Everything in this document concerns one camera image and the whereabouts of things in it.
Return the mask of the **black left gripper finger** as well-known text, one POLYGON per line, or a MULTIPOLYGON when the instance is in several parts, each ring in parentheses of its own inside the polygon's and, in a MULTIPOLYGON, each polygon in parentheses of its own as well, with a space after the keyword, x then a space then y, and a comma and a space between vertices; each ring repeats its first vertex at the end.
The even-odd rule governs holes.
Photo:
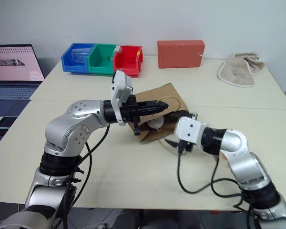
POLYGON ((167 103, 157 100, 138 102, 137 105, 139 110, 166 110, 169 107, 167 103))
POLYGON ((141 116, 148 116, 148 115, 154 115, 158 114, 162 111, 165 111, 166 108, 139 108, 138 109, 138 115, 141 116))

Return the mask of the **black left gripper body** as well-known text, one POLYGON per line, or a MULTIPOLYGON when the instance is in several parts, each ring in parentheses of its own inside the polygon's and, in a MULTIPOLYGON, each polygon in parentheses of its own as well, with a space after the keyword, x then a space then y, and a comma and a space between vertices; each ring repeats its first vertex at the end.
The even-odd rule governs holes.
POLYGON ((125 123, 133 124, 134 135, 140 135, 141 131, 139 128, 141 109, 143 105, 136 100, 136 96, 131 94, 129 95, 127 101, 122 103, 120 108, 122 119, 125 123))

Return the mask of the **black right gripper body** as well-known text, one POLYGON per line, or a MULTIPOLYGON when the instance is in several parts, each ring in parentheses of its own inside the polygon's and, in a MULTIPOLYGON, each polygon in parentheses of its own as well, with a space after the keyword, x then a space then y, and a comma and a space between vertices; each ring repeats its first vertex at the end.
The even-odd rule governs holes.
POLYGON ((178 144, 178 153, 191 152, 194 144, 188 141, 180 140, 178 144))

